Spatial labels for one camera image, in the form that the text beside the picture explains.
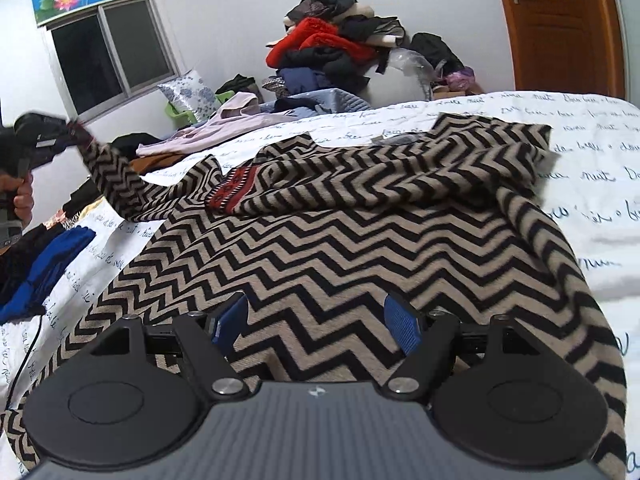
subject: red patterned patch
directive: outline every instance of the red patterned patch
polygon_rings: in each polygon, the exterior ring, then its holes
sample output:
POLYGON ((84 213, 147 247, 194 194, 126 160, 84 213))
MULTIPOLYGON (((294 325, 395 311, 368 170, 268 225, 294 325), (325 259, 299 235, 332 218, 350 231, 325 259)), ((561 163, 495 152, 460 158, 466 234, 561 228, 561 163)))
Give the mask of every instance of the red patterned patch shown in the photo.
POLYGON ((220 212, 231 214, 232 209, 254 185, 258 166, 241 166, 230 171, 209 197, 207 205, 220 212))

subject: blue cloth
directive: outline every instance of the blue cloth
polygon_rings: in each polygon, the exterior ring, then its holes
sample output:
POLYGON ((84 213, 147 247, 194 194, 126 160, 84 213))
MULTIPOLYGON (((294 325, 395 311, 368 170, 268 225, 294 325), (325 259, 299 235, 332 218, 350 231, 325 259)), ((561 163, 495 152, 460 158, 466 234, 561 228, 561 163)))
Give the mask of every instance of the blue cloth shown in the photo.
POLYGON ((291 94, 335 88, 321 70, 312 70, 308 67, 281 68, 276 74, 284 79, 284 84, 291 94))
POLYGON ((66 266, 89 245, 95 233, 87 227, 74 227, 57 236, 36 258, 27 279, 8 303, 0 306, 0 324, 27 317, 42 306, 66 266))
POLYGON ((300 108, 293 108, 291 115, 294 115, 299 119, 306 119, 307 117, 315 117, 316 115, 319 115, 319 113, 315 110, 310 110, 306 106, 301 106, 300 108))
MULTIPOLYGON (((371 110, 371 106, 365 100, 340 90, 339 88, 327 88, 325 90, 316 90, 315 92, 305 92, 299 95, 292 95, 292 98, 306 97, 313 99, 324 110, 331 110, 332 114, 341 114, 344 112, 363 112, 371 110)), ((270 101, 260 105, 260 111, 273 113, 273 107, 276 101, 270 101)))

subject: sweater sleeve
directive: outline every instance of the sweater sleeve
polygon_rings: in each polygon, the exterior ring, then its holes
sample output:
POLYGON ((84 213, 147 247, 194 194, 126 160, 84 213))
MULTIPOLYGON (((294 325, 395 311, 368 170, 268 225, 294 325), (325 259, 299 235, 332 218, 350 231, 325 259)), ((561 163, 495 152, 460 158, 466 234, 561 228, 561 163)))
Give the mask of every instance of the sweater sleeve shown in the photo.
POLYGON ((190 179, 168 187, 145 182, 108 144, 94 140, 78 150, 98 190, 127 221, 165 220, 177 202, 193 191, 195 183, 190 179))

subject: blue gripper pad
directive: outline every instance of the blue gripper pad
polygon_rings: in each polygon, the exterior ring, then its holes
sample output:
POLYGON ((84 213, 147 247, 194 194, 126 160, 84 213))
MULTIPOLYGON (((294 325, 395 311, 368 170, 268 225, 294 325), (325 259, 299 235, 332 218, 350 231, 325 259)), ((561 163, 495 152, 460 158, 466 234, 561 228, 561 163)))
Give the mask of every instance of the blue gripper pad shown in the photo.
POLYGON ((385 298, 385 325, 405 355, 413 352, 422 341, 418 319, 391 295, 385 298))
POLYGON ((249 316, 249 301, 243 294, 242 298, 231 305, 216 320, 216 329, 211 342, 218 347, 223 356, 231 353, 234 343, 246 328, 249 316))

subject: floral pillowcase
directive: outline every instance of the floral pillowcase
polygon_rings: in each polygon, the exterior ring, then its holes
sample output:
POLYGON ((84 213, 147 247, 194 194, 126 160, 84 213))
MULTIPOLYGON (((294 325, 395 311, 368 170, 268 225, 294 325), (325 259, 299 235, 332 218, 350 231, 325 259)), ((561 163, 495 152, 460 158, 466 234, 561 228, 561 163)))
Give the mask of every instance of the floral pillowcase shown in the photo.
POLYGON ((178 113, 192 112, 197 121, 209 119, 220 108, 220 101, 213 90, 204 84, 195 70, 159 84, 158 88, 178 113))

